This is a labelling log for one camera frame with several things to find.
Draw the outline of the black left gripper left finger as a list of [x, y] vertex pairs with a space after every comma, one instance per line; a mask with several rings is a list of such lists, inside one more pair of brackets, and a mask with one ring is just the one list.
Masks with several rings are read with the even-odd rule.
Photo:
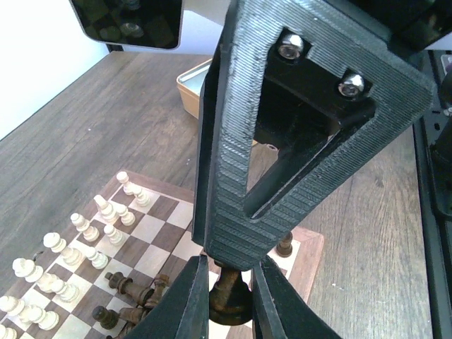
[[160, 303], [126, 337], [207, 338], [208, 288], [207, 256], [191, 257]]

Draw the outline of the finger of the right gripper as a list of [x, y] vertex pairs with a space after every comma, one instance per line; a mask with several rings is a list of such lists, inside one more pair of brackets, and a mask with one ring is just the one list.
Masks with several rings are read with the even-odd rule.
[[233, 1], [203, 88], [193, 239], [249, 270], [417, 120], [433, 1]]

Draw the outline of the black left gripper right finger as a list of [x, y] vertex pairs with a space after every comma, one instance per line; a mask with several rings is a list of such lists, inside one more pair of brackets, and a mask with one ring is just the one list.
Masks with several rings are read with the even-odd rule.
[[339, 338], [266, 256], [252, 271], [254, 338]]

